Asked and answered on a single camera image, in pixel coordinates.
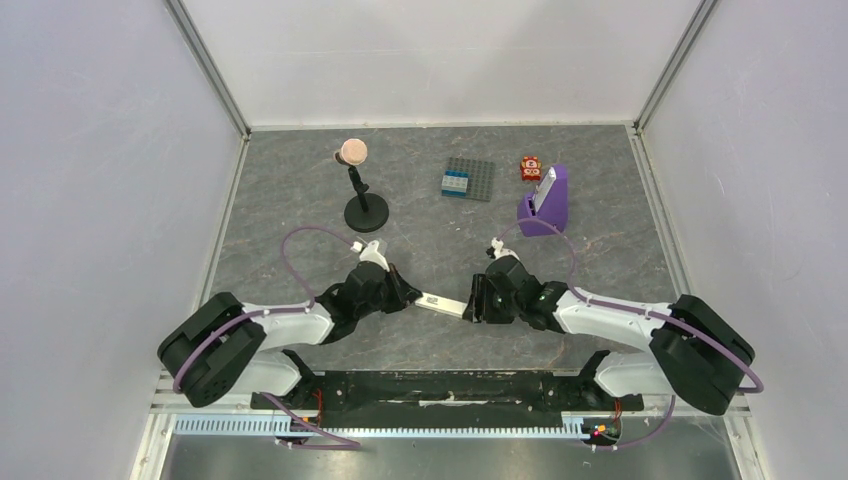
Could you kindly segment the purple holder stand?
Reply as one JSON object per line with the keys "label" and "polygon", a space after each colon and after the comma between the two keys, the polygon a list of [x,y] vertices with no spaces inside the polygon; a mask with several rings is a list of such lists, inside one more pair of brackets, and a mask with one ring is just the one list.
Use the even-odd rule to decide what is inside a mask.
{"label": "purple holder stand", "polygon": [[535,185],[532,192],[522,197],[517,206],[517,219],[520,220],[519,228],[525,237],[539,237],[553,234],[552,230],[543,226],[539,221],[550,225],[559,233],[564,232],[568,223],[568,171],[566,166],[562,164],[554,164],[552,166],[556,167],[558,179],[545,199],[542,208],[536,211],[533,204],[535,188],[541,180]]}

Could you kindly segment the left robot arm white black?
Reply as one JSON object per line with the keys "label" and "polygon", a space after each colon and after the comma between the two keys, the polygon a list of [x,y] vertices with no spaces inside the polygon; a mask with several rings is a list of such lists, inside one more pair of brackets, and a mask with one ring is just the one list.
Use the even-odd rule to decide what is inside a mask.
{"label": "left robot arm white black", "polygon": [[422,296],[394,266],[367,261],[303,305],[245,304],[220,292],[160,343],[157,357],[173,377],[173,391],[196,408],[229,393],[259,391],[301,408],[313,398],[314,383],[285,348],[334,343],[363,318],[402,311]]}

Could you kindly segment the white remote control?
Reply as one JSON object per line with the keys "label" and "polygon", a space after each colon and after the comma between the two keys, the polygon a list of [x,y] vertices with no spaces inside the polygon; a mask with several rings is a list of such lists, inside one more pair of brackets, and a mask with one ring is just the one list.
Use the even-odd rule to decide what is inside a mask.
{"label": "white remote control", "polygon": [[458,300],[453,300],[426,292],[424,292],[422,296],[415,301],[415,305],[420,308],[424,308],[455,318],[462,318],[467,308],[466,302],[460,302]]}

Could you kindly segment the black stand with pink ball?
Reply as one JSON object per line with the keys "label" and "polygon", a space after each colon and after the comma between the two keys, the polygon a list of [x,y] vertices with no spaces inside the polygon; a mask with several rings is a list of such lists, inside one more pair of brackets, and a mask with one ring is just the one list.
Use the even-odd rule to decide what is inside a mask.
{"label": "black stand with pink ball", "polygon": [[389,219],[387,201],[378,194],[369,192],[359,174],[358,166],[367,159],[368,149],[364,141],[358,138],[345,140],[335,152],[336,161],[347,167],[348,176],[355,192],[345,206],[344,220],[348,227],[359,233],[371,233],[382,228]]}

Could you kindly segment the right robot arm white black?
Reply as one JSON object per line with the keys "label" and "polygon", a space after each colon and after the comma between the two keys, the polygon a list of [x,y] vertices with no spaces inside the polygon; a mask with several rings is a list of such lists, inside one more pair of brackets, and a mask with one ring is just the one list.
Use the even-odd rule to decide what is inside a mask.
{"label": "right robot arm white black", "polygon": [[580,400],[602,408],[615,397],[675,395],[699,411],[724,414],[752,375],[753,347],[701,298],[639,303],[595,295],[561,281],[540,282],[513,256],[472,280],[463,319],[589,335],[634,348],[602,355],[577,382]]}

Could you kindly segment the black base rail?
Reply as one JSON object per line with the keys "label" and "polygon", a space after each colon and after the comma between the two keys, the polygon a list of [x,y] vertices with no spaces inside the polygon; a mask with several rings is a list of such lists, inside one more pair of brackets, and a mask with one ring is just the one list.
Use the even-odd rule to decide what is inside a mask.
{"label": "black base rail", "polygon": [[325,428],[556,427],[564,412],[641,411],[586,374],[550,370],[325,371],[279,402],[320,414]]}

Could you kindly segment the grey lego baseplate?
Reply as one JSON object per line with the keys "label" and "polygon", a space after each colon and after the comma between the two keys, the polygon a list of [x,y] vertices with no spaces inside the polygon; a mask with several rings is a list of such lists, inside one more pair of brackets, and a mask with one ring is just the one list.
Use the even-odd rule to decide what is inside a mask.
{"label": "grey lego baseplate", "polygon": [[489,202],[491,200],[496,173],[496,166],[493,161],[450,157],[446,162],[446,170],[465,172],[469,175],[467,196],[448,197],[483,202]]}

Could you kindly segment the blue white lego bricks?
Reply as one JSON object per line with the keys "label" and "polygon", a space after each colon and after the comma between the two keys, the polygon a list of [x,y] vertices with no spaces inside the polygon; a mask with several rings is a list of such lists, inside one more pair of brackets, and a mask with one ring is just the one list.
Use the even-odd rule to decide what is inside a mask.
{"label": "blue white lego bricks", "polygon": [[446,170],[441,181],[441,194],[444,196],[466,197],[469,175],[465,172]]}

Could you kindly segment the red toy figure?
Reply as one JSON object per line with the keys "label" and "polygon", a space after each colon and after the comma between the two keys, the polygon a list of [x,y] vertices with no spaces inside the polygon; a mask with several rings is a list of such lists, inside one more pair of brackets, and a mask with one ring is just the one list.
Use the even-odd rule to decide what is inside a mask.
{"label": "red toy figure", "polygon": [[524,156],[520,162],[520,177],[522,181],[540,181],[542,164],[536,156]]}

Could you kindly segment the white device in holder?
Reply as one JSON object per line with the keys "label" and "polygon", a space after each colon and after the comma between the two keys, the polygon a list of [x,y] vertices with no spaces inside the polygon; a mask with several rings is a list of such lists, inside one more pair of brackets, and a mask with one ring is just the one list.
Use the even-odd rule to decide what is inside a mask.
{"label": "white device in holder", "polygon": [[533,195],[533,204],[536,211],[539,211],[542,208],[545,199],[547,198],[551,189],[554,187],[557,179],[558,174],[556,167],[552,166],[547,170],[547,172],[535,188],[535,192]]}

